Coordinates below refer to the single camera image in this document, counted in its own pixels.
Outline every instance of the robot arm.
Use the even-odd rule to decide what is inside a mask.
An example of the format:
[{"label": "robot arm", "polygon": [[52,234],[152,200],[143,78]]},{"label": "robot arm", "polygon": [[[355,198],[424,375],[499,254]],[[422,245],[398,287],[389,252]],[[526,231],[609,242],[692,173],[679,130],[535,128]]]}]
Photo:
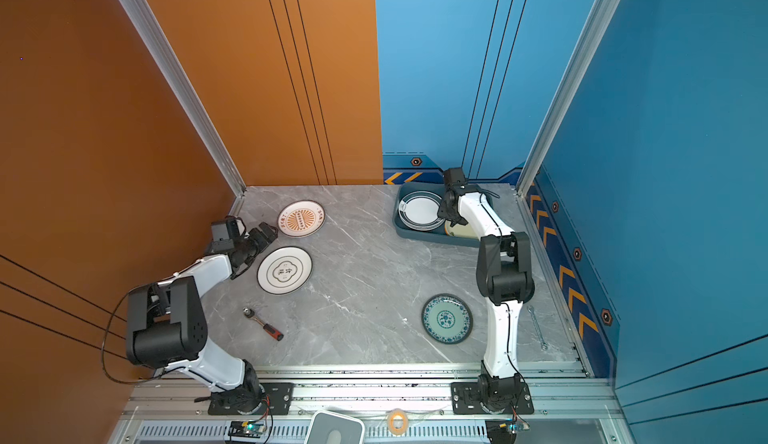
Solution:
[{"label": "robot arm", "polygon": [[485,193],[467,182],[461,168],[443,174],[445,195],[438,216],[469,225],[480,238],[476,279],[488,307],[488,344],[479,378],[481,401],[487,409],[507,409],[522,391],[518,372],[518,320],[534,294],[531,244],[491,208]]},{"label": "robot arm", "polygon": [[262,223],[245,234],[234,217],[212,224],[212,230],[209,255],[166,280],[130,292],[126,354],[134,364],[177,370],[202,382],[211,391],[210,414],[248,414],[262,398],[256,373],[249,362],[208,339],[200,297],[240,275],[237,269],[250,266],[277,233]]}]

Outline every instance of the vent grille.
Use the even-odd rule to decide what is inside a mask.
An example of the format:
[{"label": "vent grille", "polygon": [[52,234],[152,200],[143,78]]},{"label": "vent grille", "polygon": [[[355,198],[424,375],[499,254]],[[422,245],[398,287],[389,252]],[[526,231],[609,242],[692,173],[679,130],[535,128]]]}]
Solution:
[{"label": "vent grille", "polygon": [[[411,425],[403,436],[393,436],[380,420],[366,421],[365,442],[487,442],[483,420],[424,421]],[[230,421],[144,421],[137,434],[137,444],[156,442],[226,442]],[[303,442],[310,430],[309,420],[280,420],[275,422],[270,444]],[[234,439],[263,442],[260,439]]]}]

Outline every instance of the blue and white patterned plate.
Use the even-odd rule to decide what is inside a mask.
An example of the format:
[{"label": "blue and white patterned plate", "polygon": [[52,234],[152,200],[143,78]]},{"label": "blue and white patterned plate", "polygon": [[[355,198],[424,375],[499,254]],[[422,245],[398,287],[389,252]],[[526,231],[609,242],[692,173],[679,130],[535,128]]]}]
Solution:
[{"label": "blue and white patterned plate", "polygon": [[424,304],[422,324],[439,343],[457,344],[472,332],[472,313],[455,295],[438,294]]}]

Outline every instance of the blue wall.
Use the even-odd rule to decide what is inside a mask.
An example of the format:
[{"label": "blue wall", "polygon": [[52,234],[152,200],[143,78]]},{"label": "blue wall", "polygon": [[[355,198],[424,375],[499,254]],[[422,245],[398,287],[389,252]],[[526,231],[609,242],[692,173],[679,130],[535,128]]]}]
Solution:
[{"label": "blue wall", "polygon": [[768,0],[622,0],[544,161],[620,320],[640,444],[735,442],[766,410],[700,412],[768,396],[768,339],[719,353],[768,333],[766,43]]},{"label": "blue wall", "polygon": [[376,0],[384,152],[473,178],[520,165],[593,2]]}]

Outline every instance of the plate with orange sunburst design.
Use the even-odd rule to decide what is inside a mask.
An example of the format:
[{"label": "plate with orange sunburst design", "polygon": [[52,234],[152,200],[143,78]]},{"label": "plate with orange sunburst design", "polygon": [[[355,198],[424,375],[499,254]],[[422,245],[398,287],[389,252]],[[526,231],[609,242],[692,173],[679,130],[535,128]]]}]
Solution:
[{"label": "plate with orange sunburst design", "polygon": [[312,200],[294,202],[277,218],[277,226],[288,237],[304,237],[316,232],[326,221],[326,211]]}]

